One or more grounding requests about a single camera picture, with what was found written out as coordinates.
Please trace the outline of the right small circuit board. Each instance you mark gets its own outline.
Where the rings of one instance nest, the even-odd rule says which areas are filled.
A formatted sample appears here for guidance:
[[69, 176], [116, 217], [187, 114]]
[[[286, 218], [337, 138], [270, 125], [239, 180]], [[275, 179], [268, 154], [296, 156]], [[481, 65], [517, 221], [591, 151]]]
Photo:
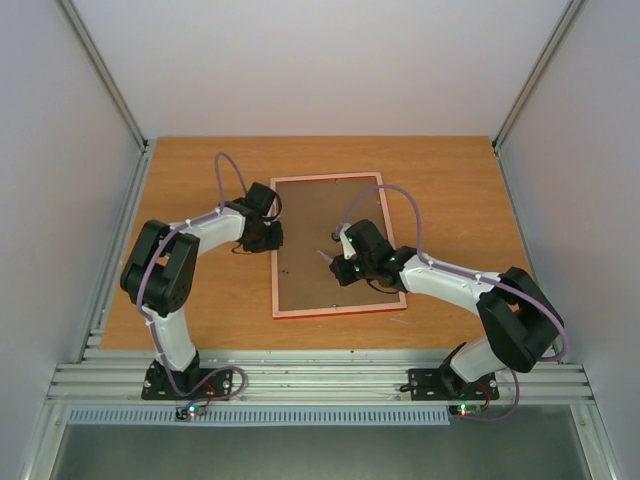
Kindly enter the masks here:
[[469, 404], [463, 403], [459, 405], [451, 405], [449, 407], [449, 413], [453, 417], [464, 418], [464, 417], [479, 416], [486, 409], [487, 409], [487, 406], [485, 405], [469, 405]]

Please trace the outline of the aluminium front rail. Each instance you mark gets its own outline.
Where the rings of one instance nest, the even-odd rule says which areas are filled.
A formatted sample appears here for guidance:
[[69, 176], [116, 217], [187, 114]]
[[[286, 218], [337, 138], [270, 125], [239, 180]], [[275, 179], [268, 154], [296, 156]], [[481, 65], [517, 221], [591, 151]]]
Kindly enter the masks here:
[[[207, 367], [237, 366], [249, 378], [239, 401], [254, 405], [391, 405], [408, 403], [399, 388], [411, 368], [438, 366], [446, 351], [436, 350], [205, 350]], [[47, 399], [68, 403], [124, 404], [141, 400], [148, 351], [90, 348], [78, 363], [58, 365]], [[523, 405], [594, 403], [579, 364], [539, 363], [517, 378], [496, 375], [500, 398]]]

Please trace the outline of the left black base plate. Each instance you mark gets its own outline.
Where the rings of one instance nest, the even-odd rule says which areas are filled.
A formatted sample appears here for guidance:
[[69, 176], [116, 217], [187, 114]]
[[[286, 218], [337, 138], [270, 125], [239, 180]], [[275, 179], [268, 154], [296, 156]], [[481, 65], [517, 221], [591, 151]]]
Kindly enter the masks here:
[[188, 372], [173, 372], [172, 378], [180, 392], [176, 392], [166, 370], [153, 364], [145, 374], [141, 399], [146, 401], [190, 401], [213, 397], [227, 399], [239, 375], [231, 369], [195, 368]]

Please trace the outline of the left aluminium corner post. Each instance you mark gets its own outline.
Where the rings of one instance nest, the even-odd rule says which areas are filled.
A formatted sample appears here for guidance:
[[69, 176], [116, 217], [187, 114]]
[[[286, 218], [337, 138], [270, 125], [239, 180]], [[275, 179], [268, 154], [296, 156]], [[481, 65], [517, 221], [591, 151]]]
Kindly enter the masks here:
[[107, 63], [100, 53], [99, 48], [83, 20], [79, 9], [72, 0], [56, 0], [55, 4], [60, 8], [61, 13], [77, 38], [107, 95], [115, 106], [121, 119], [124, 121], [134, 143], [137, 145], [140, 152], [145, 152], [148, 146], [148, 140], [145, 138], [138, 122], [127, 105], [127, 102], [111, 74]]

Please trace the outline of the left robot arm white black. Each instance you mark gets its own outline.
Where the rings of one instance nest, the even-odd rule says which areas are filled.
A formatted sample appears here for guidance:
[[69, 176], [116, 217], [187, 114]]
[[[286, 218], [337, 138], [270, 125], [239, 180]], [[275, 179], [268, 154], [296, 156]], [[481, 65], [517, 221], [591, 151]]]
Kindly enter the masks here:
[[143, 225], [120, 277], [120, 287], [144, 317], [155, 348], [142, 399], [228, 400], [246, 388], [248, 378], [241, 368], [201, 365], [185, 304], [201, 255], [227, 243], [245, 254], [278, 250], [283, 244], [281, 211], [280, 196], [253, 183], [244, 196], [195, 219], [173, 224], [149, 220]]

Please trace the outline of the small circuit board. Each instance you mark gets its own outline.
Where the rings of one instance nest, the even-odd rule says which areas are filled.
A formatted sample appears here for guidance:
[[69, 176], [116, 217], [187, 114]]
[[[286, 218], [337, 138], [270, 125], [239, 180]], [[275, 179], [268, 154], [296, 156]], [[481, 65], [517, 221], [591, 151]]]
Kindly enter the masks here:
[[203, 417], [207, 413], [207, 408], [202, 405], [191, 405], [175, 409], [174, 418], [176, 421], [194, 421]]
[[469, 404], [463, 403], [459, 405], [451, 405], [449, 407], [449, 413], [453, 417], [464, 418], [464, 417], [479, 416], [486, 409], [487, 409], [487, 406], [485, 405], [469, 405]]

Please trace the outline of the aluminium corner post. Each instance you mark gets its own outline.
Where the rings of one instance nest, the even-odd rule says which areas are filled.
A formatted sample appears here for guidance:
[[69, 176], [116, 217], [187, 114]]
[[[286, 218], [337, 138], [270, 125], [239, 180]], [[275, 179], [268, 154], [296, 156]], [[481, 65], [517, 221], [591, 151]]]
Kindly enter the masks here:
[[502, 146], [513, 131], [519, 117], [524, 112], [527, 103], [542, 81], [546, 71], [551, 66], [585, 5], [585, 0], [570, 0], [566, 2], [561, 10], [558, 20], [553, 26], [524, 84], [492, 140], [493, 151], [496, 155], [499, 155]]
[[148, 146], [148, 140], [145, 138], [138, 122], [127, 105], [127, 102], [111, 74], [107, 63], [100, 53], [99, 48], [83, 20], [79, 9], [72, 0], [56, 0], [55, 4], [60, 8], [61, 13], [77, 38], [107, 95], [115, 106], [121, 119], [124, 121], [134, 143], [137, 145], [140, 152], [145, 152]]

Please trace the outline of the right aluminium corner post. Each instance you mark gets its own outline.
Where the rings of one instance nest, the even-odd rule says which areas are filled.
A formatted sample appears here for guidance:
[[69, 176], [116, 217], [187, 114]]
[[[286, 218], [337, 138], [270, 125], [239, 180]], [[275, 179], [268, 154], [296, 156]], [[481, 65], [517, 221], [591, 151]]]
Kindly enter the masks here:
[[585, 0], [570, 0], [566, 2], [561, 10], [558, 20], [553, 26], [524, 84], [492, 140], [493, 151], [496, 155], [499, 155], [502, 146], [513, 131], [519, 117], [524, 112], [527, 103], [542, 81], [546, 71], [551, 66], [585, 5]]

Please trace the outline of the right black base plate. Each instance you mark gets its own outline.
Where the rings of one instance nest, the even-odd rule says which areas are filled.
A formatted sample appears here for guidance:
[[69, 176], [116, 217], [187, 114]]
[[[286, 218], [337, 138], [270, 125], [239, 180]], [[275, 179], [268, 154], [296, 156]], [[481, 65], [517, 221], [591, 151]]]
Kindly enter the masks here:
[[449, 391], [437, 368], [413, 368], [407, 371], [407, 382], [399, 387], [409, 393], [413, 401], [484, 401], [498, 400], [500, 393], [494, 373], [481, 376], [472, 383], [464, 383]]

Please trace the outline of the red picture frame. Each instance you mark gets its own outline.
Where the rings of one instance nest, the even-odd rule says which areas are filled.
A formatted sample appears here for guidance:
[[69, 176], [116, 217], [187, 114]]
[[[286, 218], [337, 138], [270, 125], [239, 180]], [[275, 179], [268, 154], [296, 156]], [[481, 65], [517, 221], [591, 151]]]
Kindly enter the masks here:
[[354, 209], [353, 200], [383, 183], [379, 172], [321, 174], [273, 178], [271, 189], [283, 204], [279, 215], [283, 245], [271, 253], [272, 316], [275, 319], [399, 311], [407, 308], [403, 293], [381, 293], [363, 280], [342, 287], [317, 247], [332, 258], [342, 253], [331, 234], [347, 216], [372, 221], [394, 240], [386, 194], [375, 190]]

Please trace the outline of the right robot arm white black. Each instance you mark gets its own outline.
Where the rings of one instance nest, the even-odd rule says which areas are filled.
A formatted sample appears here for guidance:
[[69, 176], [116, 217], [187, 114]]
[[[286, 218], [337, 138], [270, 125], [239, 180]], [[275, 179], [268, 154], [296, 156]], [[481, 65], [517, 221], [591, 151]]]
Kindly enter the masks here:
[[413, 247], [394, 248], [369, 220], [341, 225], [331, 236], [341, 254], [330, 270], [342, 286], [364, 281], [383, 292], [419, 294], [476, 315], [484, 335], [456, 347], [438, 368], [448, 399], [503, 369], [528, 373], [556, 340], [567, 340], [564, 322], [533, 278], [512, 267], [480, 272], [429, 257]]

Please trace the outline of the left small circuit board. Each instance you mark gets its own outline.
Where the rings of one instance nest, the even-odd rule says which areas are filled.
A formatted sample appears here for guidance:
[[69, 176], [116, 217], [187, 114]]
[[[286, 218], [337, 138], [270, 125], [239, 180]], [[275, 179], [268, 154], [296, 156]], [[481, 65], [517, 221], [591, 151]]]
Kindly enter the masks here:
[[176, 421], [194, 421], [203, 417], [207, 413], [207, 408], [202, 405], [191, 405], [175, 409], [174, 418]]

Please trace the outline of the small clear-handled screwdriver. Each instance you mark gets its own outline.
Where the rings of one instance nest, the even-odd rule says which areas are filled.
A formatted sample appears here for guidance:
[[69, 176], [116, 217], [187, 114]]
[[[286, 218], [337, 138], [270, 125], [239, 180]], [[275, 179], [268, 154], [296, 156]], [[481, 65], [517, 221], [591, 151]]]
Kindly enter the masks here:
[[327, 253], [321, 251], [319, 248], [315, 247], [314, 251], [327, 263], [330, 264], [333, 260], [333, 258], [328, 255]]

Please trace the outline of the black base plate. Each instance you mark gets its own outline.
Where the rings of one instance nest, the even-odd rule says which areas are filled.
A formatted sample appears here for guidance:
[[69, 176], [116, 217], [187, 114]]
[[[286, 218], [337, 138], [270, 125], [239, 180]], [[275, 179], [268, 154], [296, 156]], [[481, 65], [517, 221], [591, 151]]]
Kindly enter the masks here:
[[472, 383], [464, 383], [449, 391], [437, 368], [413, 368], [407, 371], [407, 382], [399, 387], [409, 393], [413, 401], [484, 401], [498, 400], [500, 393], [494, 373], [481, 376]]
[[141, 399], [146, 401], [190, 401], [213, 397], [227, 399], [239, 375], [231, 369], [195, 368], [188, 372], [173, 372], [172, 378], [180, 392], [176, 392], [166, 370], [153, 364], [145, 374]]

